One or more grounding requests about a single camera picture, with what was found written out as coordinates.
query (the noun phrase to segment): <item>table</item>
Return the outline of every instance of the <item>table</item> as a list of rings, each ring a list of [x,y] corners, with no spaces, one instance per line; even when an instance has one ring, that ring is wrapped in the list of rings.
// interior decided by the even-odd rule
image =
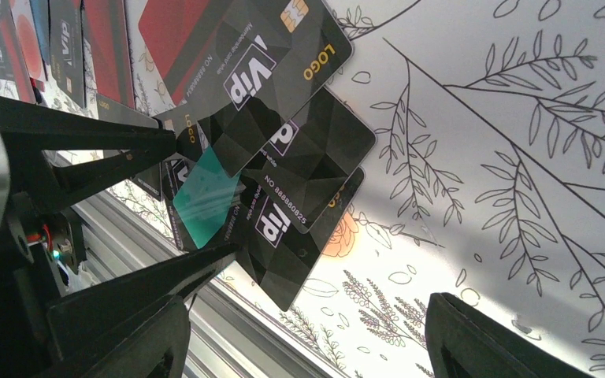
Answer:
[[[138,32],[145,3],[126,1],[153,115],[173,104]],[[432,376],[435,291],[605,376],[605,0],[328,4],[355,46],[328,88],[377,133],[366,181],[291,311],[238,266],[218,283],[338,376]],[[96,114],[91,89],[80,109],[48,84],[54,108]],[[171,236],[161,203],[110,193]]]

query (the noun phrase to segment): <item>orange flower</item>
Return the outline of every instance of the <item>orange flower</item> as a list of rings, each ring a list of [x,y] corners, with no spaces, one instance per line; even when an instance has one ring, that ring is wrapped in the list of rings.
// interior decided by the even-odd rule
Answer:
[[[322,253],[332,258],[347,256],[354,248],[356,234],[358,234],[358,225],[351,214],[345,213]]]

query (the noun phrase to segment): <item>red stripe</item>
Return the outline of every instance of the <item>red stripe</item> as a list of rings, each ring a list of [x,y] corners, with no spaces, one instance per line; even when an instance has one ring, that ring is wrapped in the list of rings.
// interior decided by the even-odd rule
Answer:
[[[15,24],[10,9],[4,12],[0,24],[3,41],[6,44],[6,51],[13,65],[15,85],[17,87],[17,94],[20,96],[20,101],[35,104],[35,96],[29,79],[29,72],[22,56],[22,49],[15,40]]]

